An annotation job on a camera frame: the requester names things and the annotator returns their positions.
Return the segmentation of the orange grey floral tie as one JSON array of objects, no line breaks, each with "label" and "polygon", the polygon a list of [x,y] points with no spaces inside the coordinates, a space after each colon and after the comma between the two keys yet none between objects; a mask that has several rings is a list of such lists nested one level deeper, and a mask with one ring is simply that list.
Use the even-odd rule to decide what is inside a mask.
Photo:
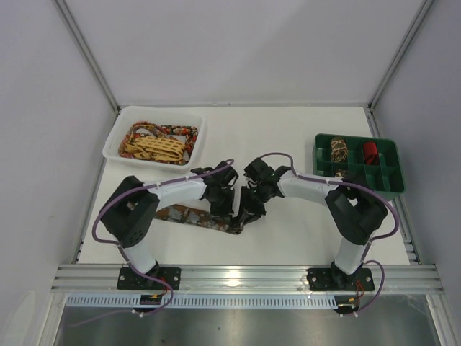
[{"label": "orange grey floral tie", "polygon": [[238,235],[243,228],[232,224],[231,216],[213,216],[210,212],[175,204],[156,211],[154,218],[160,221],[180,223],[205,229]]}]

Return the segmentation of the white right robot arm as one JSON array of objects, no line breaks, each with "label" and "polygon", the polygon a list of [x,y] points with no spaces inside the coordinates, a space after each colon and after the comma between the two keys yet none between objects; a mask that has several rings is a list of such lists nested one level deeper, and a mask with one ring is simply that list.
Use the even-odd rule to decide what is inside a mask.
[{"label": "white right robot arm", "polygon": [[343,275],[351,276],[362,266],[367,245],[388,214],[384,201],[373,191],[347,179],[296,174],[288,166],[273,169],[261,158],[244,169],[244,176],[249,182],[241,188],[232,227],[242,229],[259,220],[272,198],[298,198],[324,205],[342,236],[331,266]]}]

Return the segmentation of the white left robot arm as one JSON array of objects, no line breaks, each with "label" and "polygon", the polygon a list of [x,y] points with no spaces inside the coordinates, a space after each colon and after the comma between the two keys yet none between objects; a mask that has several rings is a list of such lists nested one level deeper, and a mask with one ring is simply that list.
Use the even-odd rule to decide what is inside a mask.
[{"label": "white left robot arm", "polygon": [[233,216],[233,185],[238,179],[233,160],[216,168],[193,169],[184,177],[147,183],[135,176],[124,178],[100,210],[92,236],[114,244],[132,270],[145,277],[155,272],[158,261],[145,242],[156,213],[187,200],[206,200],[213,218],[229,221]]}]

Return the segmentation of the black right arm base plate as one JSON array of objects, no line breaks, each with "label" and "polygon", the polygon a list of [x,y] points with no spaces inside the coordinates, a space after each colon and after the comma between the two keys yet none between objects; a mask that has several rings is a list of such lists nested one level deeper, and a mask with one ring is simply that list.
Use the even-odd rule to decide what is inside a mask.
[{"label": "black right arm base plate", "polygon": [[314,267],[307,269],[306,274],[309,289],[314,292],[352,292],[356,289],[371,292],[375,289],[372,273],[368,268],[361,267],[355,273],[347,275],[332,267]]}]

